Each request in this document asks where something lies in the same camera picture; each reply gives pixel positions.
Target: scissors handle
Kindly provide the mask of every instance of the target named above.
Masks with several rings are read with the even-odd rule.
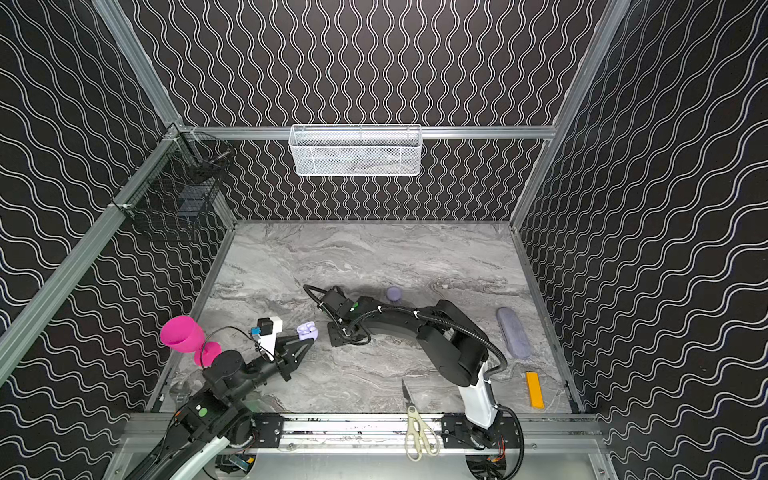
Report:
[[[418,462],[422,459],[423,452],[426,452],[426,454],[431,457],[437,456],[437,454],[440,453],[440,442],[440,437],[438,437],[435,432],[429,428],[429,425],[422,420],[416,407],[409,406],[408,430],[406,432],[406,456],[414,462]],[[416,456],[411,455],[408,450],[409,443],[413,445],[413,448],[416,451]]]

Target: gray marble surface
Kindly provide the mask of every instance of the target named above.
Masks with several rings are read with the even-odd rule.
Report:
[[[247,223],[237,228],[226,262],[201,318],[218,326],[249,329],[263,316],[280,316],[286,330],[309,320],[319,338],[290,382],[276,377],[250,394],[257,411],[401,412],[405,379],[422,412],[461,412],[456,387],[443,379],[415,341],[374,336],[367,346],[333,348],[329,321],[302,290],[304,283],[327,289],[340,285],[349,297],[384,300],[388,286],[403,289],[403,302],[434,305],[447,299],[477,323],[510,359],[493,378],[496,399],[516,412],[570,412],[567,395],[525,282],[508,227],[489,223]],[[508,354],[495,318],[514,309],[534,355]],[[224,349],[253,347],[233,330],[216,335]],[[545,410],[533,409],[525,372],[537,372]],[[174,382],[202,386],[192,355],[184,355]]]

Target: orange rectangular object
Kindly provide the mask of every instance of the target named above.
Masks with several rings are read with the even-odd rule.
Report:
[[[526,372],[525,379],[528,380],[528,396],[531,397],[531,406],[535,409],[543,409],[544,397],[541,396],[541,383],[538,381],[538,373]]]

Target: wavy patterned wall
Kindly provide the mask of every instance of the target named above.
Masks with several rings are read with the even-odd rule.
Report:
[[[627,480],[768,476],[767,31],[635,2],[521,229]]]
[[[168,358],[160,328],[188,313],[223,239],[113,237],[0,388],[0,478],[98,480],[129,412],[144,411]]]
[[[288,143],[237,143],[223,186],[251,220],[509,220],[541,140],[425,141],[417,177],[300,177]]]
[[[121,0],[187,124],[553,123],[605,0]]]
[[[0,333],[165,128],[88,0],[0,2]]]

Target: black mesh basket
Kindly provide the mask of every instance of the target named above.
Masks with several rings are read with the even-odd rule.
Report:
[[[134,229],[153,241],[198,238],[210,222],[213,201],[234,158],[234,147],[205,134],[186,133],[120,208]]]

